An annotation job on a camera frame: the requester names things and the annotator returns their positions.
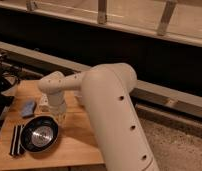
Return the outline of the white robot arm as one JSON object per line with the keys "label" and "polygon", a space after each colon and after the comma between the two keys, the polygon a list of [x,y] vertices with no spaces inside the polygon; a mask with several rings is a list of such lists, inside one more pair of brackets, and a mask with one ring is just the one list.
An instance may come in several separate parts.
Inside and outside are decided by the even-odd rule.
{"label": "white robot arm", "polygon": [[126,63],[101,64],[63,76],[53,72],[38,82],[52,112],[65,107],[64,92],[79,90],[108,171],[160,171],[130,99],[137,75]]}

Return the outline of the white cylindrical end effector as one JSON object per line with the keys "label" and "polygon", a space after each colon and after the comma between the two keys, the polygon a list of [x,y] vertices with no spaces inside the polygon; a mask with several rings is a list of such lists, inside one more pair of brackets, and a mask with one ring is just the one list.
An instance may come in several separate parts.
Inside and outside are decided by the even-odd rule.
{"label": "white cylindrical end effector", "polygon": [[54,116],[58,124],[62,124],[65,120],[66,102],[63,93],[48,94],[48,104],[51,114]]}

